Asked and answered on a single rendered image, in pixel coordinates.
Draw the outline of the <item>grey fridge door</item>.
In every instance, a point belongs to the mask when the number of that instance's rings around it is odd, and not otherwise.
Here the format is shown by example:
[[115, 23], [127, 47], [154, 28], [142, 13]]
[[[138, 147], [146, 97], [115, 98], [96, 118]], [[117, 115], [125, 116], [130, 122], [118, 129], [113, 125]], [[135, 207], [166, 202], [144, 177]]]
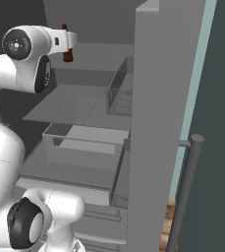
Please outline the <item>grey fridge door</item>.
[[127, 252], [159, 252], [204, 5], [136, 9]]

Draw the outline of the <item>glass fridge shelf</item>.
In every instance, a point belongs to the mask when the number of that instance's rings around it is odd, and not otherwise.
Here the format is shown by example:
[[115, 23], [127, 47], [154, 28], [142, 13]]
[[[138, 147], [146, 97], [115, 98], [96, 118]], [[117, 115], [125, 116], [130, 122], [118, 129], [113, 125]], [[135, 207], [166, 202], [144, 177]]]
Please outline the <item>glass fridge shelf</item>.
[[25, 120], [131, 129], [129, 116], [106, 113], [105, 88], [59, 85], [25, 117]]

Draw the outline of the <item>grey fridge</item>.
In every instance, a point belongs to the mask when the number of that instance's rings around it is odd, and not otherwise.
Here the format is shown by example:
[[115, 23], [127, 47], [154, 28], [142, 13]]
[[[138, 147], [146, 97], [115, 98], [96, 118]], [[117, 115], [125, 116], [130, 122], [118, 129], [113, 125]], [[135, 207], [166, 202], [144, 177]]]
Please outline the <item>grey fridge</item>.
[[126, 57], [132, 76], [136, 9], [145, 0], [45, 0], [48, 21], [54, 30], [67, 25], [77, 35], [74, 61], [62, 53], [49, 56], [50, 79], [39, 94], [0, 90], [0, 122], [25, 145], [25, 158], [14, 189], [20, 200], [30, 188], [73, 193], [84, 199], [84, 214], [72, 224], [75, 237], [86, 248], [90, 241], [109, 244], [112, 252], [126, 252], [126, 195], [121, 174], [130, 166], [130, 137], [115, 170], [89, 168], [49, 161], [42, 134], [51, 123], [24, 117], [59, 85], [109, 87]]

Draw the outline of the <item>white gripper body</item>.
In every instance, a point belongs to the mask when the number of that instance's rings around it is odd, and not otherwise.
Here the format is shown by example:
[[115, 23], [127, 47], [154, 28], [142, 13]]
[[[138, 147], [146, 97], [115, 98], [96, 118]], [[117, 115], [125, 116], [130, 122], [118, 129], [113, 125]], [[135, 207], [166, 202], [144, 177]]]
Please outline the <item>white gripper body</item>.
[[77, 44], [77, 35], [74, 32], [67, 31], [66, 32], [66, 39], [67, 39], [67, 47], [66, 50], [69, 51], [70, 49], [73, 49]]

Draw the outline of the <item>clear fridge door bin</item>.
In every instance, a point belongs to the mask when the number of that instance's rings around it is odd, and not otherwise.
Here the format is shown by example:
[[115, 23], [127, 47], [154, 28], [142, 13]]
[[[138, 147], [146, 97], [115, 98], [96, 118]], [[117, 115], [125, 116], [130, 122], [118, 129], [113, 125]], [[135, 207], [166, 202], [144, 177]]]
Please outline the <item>clear fridge door bin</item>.
[[105, 90], [106, 113], [111, 115], [132, 115], [132, 76], [128, 72], [129, 57], [126, 57]]

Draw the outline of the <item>brown soda bottle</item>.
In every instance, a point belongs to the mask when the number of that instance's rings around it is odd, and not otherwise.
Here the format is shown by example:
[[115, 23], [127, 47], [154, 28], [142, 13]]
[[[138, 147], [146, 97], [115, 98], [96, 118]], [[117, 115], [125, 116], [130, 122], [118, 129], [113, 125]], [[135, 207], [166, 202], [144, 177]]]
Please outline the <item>brown soda bottle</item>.
[[[67, 30], [67, 25], [65, 23], [62, 24], [62, 29]], [[67, 52], [63, 53], [63, 60], [67, 63], [74, 61], [73, 49], [69, 49]]]

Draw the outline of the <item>grey fridge drawer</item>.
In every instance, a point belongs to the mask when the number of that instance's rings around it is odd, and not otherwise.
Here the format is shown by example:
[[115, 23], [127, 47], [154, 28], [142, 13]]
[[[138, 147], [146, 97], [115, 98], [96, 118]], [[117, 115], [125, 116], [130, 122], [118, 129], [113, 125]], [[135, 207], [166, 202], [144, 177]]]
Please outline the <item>grey fridge drawer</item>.
[[42, 138], [49, 161], [115, 170], [129, 130], [51, 123]]

